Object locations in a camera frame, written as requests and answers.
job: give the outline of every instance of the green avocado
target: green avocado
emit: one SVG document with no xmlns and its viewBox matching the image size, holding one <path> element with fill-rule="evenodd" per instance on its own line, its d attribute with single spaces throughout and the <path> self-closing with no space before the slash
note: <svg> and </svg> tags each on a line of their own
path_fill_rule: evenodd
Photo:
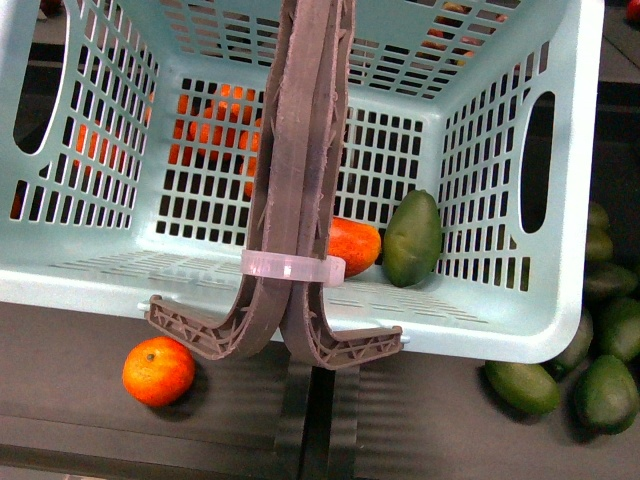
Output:
<svg viewBox="0 0 640 480">
<path fill-rule="evenodd" d="M 412 190 L 400 202 L 384 234 L 382 269 L 396 287 L 415 285 L 434 269 L 441 248 L 436 201 L 425 190 Z"/>
<path fill-rule="evenodd" d="M 626 365 L 613 355 L 598 357 L 582 373 L 573 394 L 580 422 L 597 433 L 629 428 L 640 409 L 640 396 Z"/>
<path fill-rule="evenodd" d="M 544 415 L 560 404 L 558 384 L 541 365 L 487 360 L 484 371 L 496 393 L 524 413 Z"/>
</svg>

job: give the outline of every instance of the orange fruit in crate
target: orange fruit in crate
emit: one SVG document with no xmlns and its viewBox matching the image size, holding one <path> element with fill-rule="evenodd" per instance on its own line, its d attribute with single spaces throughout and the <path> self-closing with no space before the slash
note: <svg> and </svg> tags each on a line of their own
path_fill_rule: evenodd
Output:
<svg viewBox="0 0 640 480">
<path fill-rule="evenodd" d="M 78 139 L 76 141 L 76 152 L 78 153 L 84 152 L 88 132 L 89 132 L 89 128 L 85 124 L 81 124 L 80 128 L 78 129 Z M 96 160 L 96 156 L 97 156 L 98 157 L 97 160 L 100 162 L 100 164 L 105 165 L 108 151 L 109 151 L 109 141 L 106 138 L 103 138 L 102 141 L 100 141 L 100 135 L 98 135 L 97 132 L 92 132 L 91 139 L 89 141 L 89 150 L 87 151 L 87 156 L 92 160 Z M 120 151 L 120 162 L 118 163 L 117 169 L 118 169 L 118 172 L 123 173 L 125 169 L 127 155 L 124 150 L 119 149 L 115 144 L 111 145 L 111 154 L 109 155 L 109 168 L 116 168 L 118 151 Z M 76 168 L 79 168 L 80 161 L 74 160 L 73 165 Z M 85 175 L 88 174 L 90 171 L 91 169 L 88 169 L 88 170 L 85 169 Z"/>
<path fill-rule="evenodd" d="M 122 383 L 139 402 L 163 407 L 189 390 L 195 373 L 196 363 L 187 347 L 169 337 L 156 337 L 129 352 L 122 369 Z"/>
<path fill-rule="evenodd" d="M 184 134 L 184 130 L 176 122 L 176 126 L 173 129 L 173 138 L 179 140 L 182 138 L 183 134 Z M 181 162 L 183 167 L 188 167 L 189 165 L 191 165 L 192 156 L 193 156 L 193 148 L 184 147 L 182 151 L 182 162 Z M 179 157 L 180 157 L 180 145 L 178 145 L 177 143 L 174 143 L 173 145 L 171 145 L 171 148 L 169 149 L 169 164 L 177 165 Z"/>
<path fill-rule="evenodd" d="M 237 99 L 237 100 L 245 99 L 251 102 L 256 98 L 256 91 L 253 90 L 252 88 L 248 88 L 245 96 L 245 92 L 242 87 L 234 87 L 233 94 L 232 94 L 231 85 L 224 84 L 222 85 L 222 87 L 220 87 L 220 95 L 223 97 L 232 96 L 234 99 Z M 220 116 L 217 117 L 218 120 L 224 119 L 224 113 L 228 108 L 229 108 L 229 105 L 226 101 L 220 101 L 220 103 L 218 104 L 218 110 L 222 111 L 223 113 L 222 113 L 222 118 L 220 118 Z M 232 103 L 231 112 L 229 114 L 229 120 L 231 122 L 237 122 L 238 119 L 240 119 L 242 123 L 244 123 L 245 125 L 249 125 L 251 123 L 251 114 L 253 112 L 253 109 L 249 106 L 246 106 L 244 107 L 244 109 L 242 109 L 242 114 L 241 114 L 240 112 L 241 108 L 242 107 L 240 106 L 239 103 Z"/>
<path fill-rule="evenodd" d="M 214 113 L 214 106 L 209 106 L 204 111 L 204 118 L 212 119 Z M 212 122 L 191 122 L 189 125 L 190 138 L 197 139 L 198 142 L 205 145 L 213 145 L 219 147 L 224 145 L 228 148 L 233 148 L 236 139 L 236 130 L 231 127 L 223 127 L 222 125 L 215 125 Z M 198 154 L 205 155 L 206 150 L 204 148 L 198 149 Z M 220 152 L 217 149 L 212 149 L 209 154 L 211 160 L 218 160 Z M 231 160 L 231 154 L 225 153 L 222 156 L 223 160 Z"/>
<path fill-rule="evenodd" d="M 346 262 L 345 278 L 358 275 L 373 265 L 381 249 L 382 239 L 377 228 L 346 218 L 333 218 L 327 254 Z"/>
<path fill-rule="evenodd" d="M 254 125 L 256 127 L 260 127 L 262 125 L 262 119 L 258 118 Z M 238 148 L 240 150 L 247 150 L 249 146 L 249 131 L 243 130 L 240 132 L 240 140 L 238 141 Z M 257 152 L 260 147 L 260 132 L 254 132 L 253 137 L 251 138 L 251 151 Z M 255 156 L 249 157 L 249 165 L 247 165 L 247 175 L 250 177 L 254 177 L 256 175 L 256 164 L 258 163 L 258 158 Z M 244 163 L 240 166 L 240 171 L 244 167 Z M 244 184 L 244 194 L 251 198 L 253 195 L 253 182 L 247 182 Z"/>
</svg>

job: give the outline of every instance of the plastic basket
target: plastic basket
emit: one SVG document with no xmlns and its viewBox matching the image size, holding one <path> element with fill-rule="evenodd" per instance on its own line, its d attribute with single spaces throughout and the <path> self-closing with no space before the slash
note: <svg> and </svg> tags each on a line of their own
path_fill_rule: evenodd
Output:
<svg viewBox="0 0 640 480">
<path fill-rule="evenodd" d="M 161 294 L 225 315 L 241 280 L 251 152 L 229 114 L 212 120 L 218 146 L 186 131 L 207 102 L 229 101 L 222 85 L 242 87 L 242 128 L 258 131 L 280 3 L 67 1 L 60 93 L 34 154 L 12 132 L 38 2 L 5 3 L 0 300 L 142 317 Z M 426 189 L 441 259 L 413 288 L 374 266 L 325 289 L 327 318 L 335 330 L 400 325 L 409 351 L 538 362 L 579 318 L 603 5 L 444 3 L 359 0 L 335 202 L 336 215 L 384 231 L 403 196 Z M 523 152 L 546 92 L 548 199 L 528 233 Z"/>
</svg>

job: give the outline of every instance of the shelf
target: shelf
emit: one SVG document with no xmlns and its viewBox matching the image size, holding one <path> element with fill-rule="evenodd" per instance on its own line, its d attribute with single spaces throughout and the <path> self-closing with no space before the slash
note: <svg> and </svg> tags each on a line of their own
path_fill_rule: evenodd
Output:
<svg viewBox="0 0 640 480">
<path fill-rule="evenodd" d="M 311 368 L 290 364 L 283 344 L 246 360 L 196 358 L 188 394 L 150 409 L 121 381 L 131 348 L 155 336 L 144 320 L 0 304 L 0 328 L 0 464 L 20 464 L 10 454 L 18 449 L 25 458 L 102 459 L 106 472 L 84 472 L 92 475 L 113 462 L 237 478 L 297 474 Z"/>
</svg>

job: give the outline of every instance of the orange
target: orange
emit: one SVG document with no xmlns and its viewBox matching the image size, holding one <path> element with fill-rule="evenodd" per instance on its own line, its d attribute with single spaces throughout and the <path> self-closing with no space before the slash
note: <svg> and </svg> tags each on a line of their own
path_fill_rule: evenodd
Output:
<svg viewBox="0 0 640 480">
<path fill-rule="evenodd" d="M 155 92 L 151 92 L 149 94 L 149 103 L 153 103 L 153 96 Z M 144 109 L 144 124 L 149 125 L 149 120 L 151 120 L 151 107 L 147 107 Z"/>
<path fill-rule="evenodd" d="M 382 239 L 375 227 L 346 218 L 333 218 L 327 254 L 347 263 L 345 278 L 358 275 L 373 265 L 381 249 Z"/>
<path fill-rule="evenodd" d="M 256 127 L 260 127 L 262 125 L 262 119 L 256 119 L 254 125 Z M 249 144 L 249 131 L 243 130 L 240 133 L 240 140 L 238 141 L 238 147 L 240 150 L 247 150 L 247 146 Z M 260 147 L 260 132 L 254 132 L 253 137 L 251 138 L 251 151 L 257 152 Z M 247 166 L 247 175 L 250 177 L 254 177 L 256 175 L 256 164 L 258 163 L 258 158 L 255 156 L 249 157 L 249 165 Z M 247 182 L 244 184 L 244 194 L 247 197 L 251 197 L 253 195 L 253 182 Z"/>
<path fill-rule="evenodd" d="M 228 84 L 224 84 L 220 87 L 220 95 L 223 97 L 229 97 L 231 96 L 231 85 Z M 234 87 L 233 88 L 233 98 L 237 99 L 237 100 L 241 100 L 241 99 L 245 99 L 248 101 L 253 101 L 256 98 L 256 91 L 253 90 L 252 88 L 248 88 L 247 89 L 247 94 L 245 97 L 245 93 L 244 93 L 244 89 L 242 87 Z M 226 101 L 221 101 L 218 104 L 218 110 L 222 110 L 222 118 L 220 118 L 220 114 L 218 114 L 218 116 L 216 118 L 218 118 L 218 120 L 222 120 L 224 119 L 224 114 L 226 112 L 226 110 L 229 108 L 229 105 Z M 240 119 L 240 121 L 242 123 L 244 123 L 245 125 L 249 125 L 251 123 L 251 114 L 253 112 L 253 109 L 249 106 L 244 107 L 243 111 L 242 111 L 242 115 L 240 114 L 240 104 L 239 103 L 232 103 L 231 104 L 231 113 L 229 114 L 229 120 L 231 122 L 237 122 L 238 119 Z"/>
<path fill-rule="evenodd" d="M 169 337 L 156 337 L 129 352 L 122 369 L 122 383 L 139 402 L 163 407 L 189 390 L 195 373 L 196 363 L 187 347 Z"/>
<path fill-rule="evenodd" d="M 207 107 L 204 111 L 204 118 L 212 118 L 213 117 L 213 106 Z M 224 146 L 228 148 L 233 148 L 236 139 L 236 130 L 230 127 L 222 127 L 221 125 L 212 125 L 211 123 L 198 123 L 191 122 L 189 125 L 189 136 L 193 139 L 198 139 L 198 141 L 205 145 L 222 145 L 222 136 L 225 134 Z M 198 149 L 198 154 L 204 155 L 206 150 L 204 148 Z M 220 155 L 218 150 L 213 149 L 209 154 L 209 158 L 211 160 L 217 160 Z M 231 154 L 225 153 L 222 157 L 223 160 L 231 160 Z"/>
<path fill-rule="evenodd" d="M 182 130 L 182 127 L 180 127 L 176 123 L 176 127 L 173 130 L 173 138 L 180 139 L 180 138 L 182 138 L 183 133 L 184 132 Z M 169 164 L 170 165 L 177 165 L 179 156 L 180 156 L 180 145 L 178 145 L 177 143 L 174 143 L 173 145 L 171 145 L 171 148 L 169 149 Z M 182 152 L 182 166 L 188 167 L 189 165 L 191 165 L 191 157 L 192 156 L 193 156 L 193 148 L 192 147 L 184 147 L 184 150 Z"/>
</svg>

